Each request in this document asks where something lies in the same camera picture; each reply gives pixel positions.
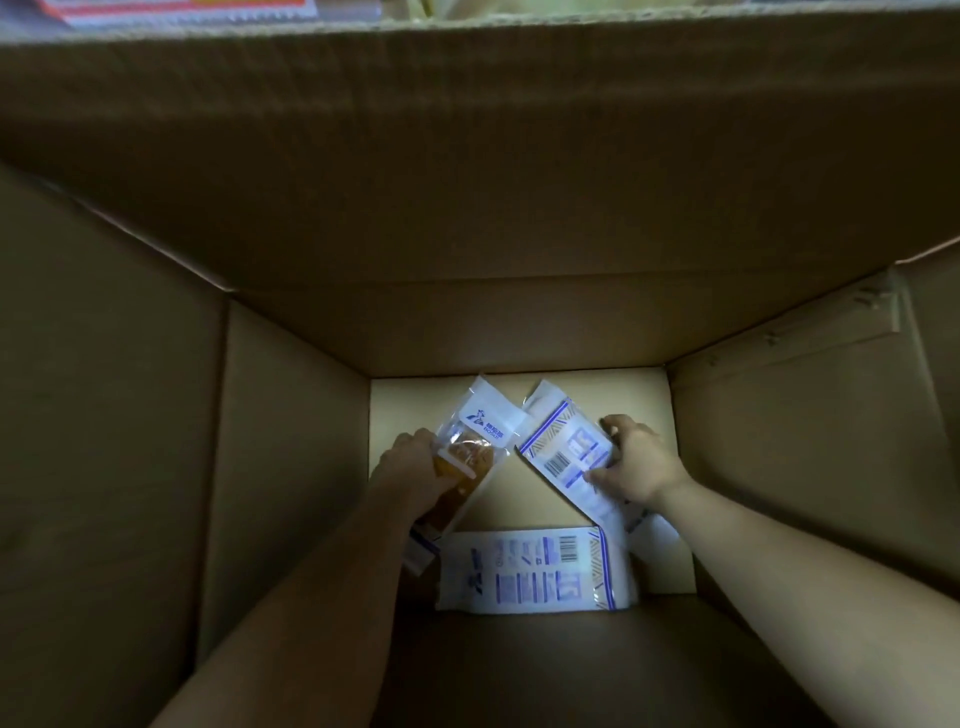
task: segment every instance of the sealed pouch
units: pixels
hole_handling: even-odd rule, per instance
[[[542,380],[523,403],[530,415],[518,446],[520,454],[546,480],[603,528],[618,546],[628,548],[630,535],[643,521],[639,503],[608,496],[583,475],[605,468],[617,455],[607,433],[588,418],[560,387]]]
[[[496,468],[510,455],[524,429],[526,413],[481,376],[440,429],[434,451],[437,475],[457,479],[429,512],[414,523],[403,549],[403,565],[420,575],[440,553],[437,543],[453,530]]]
[[[451,533],[440,558],[439,610],[547,614],[627,609],[627,552],[596,526]]]

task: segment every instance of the barcode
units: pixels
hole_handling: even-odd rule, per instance
[[[566,455],[562,452],[558,452],[556,455],[551,457],[543,466],[550,472],[554,477],[560,477],[560,473],[566,470],[566,466],[570,464],[570,461],[567,459]]]
[[[561,562],[570,562],[570,561],[579,561],[577,556],[577,537],[576,536],[561,536],[560,537],[560,560]]]

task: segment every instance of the plastic packaging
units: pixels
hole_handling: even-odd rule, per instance
[[[629,548],[629,536],[646,510],[638,503],[610,497],[583,479],[585,471],[604,468],[617,455],[610,438],[546,379],[524,401],[523,409],[531,418],[522,433],[520,454],[614,543]]]
[[[630,557],[596,526],[451,533],[440,562],[440,610],[543,614],[636,603]]]
[[[440,553],[437,542],[464,516],[526,428],[527,414],[481,376],[473,381],[450,419],[437,430],[434,469],[457,478],[437,505],[414,523],[403,565],[423,573]]]

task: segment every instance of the clear plastic bag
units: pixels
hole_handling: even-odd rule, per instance
[[[403,564],[421,574],[440,553],[438,541],[456,526],[470,503],[516,444],[527,414],[481,376],[473,381],[450,418],[437,430],[434,469],[457,479],[437,505],[410,531]]]
[[[517,448],[524,458],[611,541],[630,547],[630,536],[647,516],[639,503],[611,497],[584,480],[584,473],[605,468],[618,457],[607,434],[546,379],[523,403],[531,416]]]
[[[484,615],[627,609],[627,552],[597,526],[451,533],[437,609]]]

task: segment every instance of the right hand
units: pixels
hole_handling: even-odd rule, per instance
[[[614,497],[652,505],[662,491],[690,480],[680,458],[647,425],[638,425],[627,415],[608,415],[600,425],[619,445],[620,459],[584,473],[587,483]]]

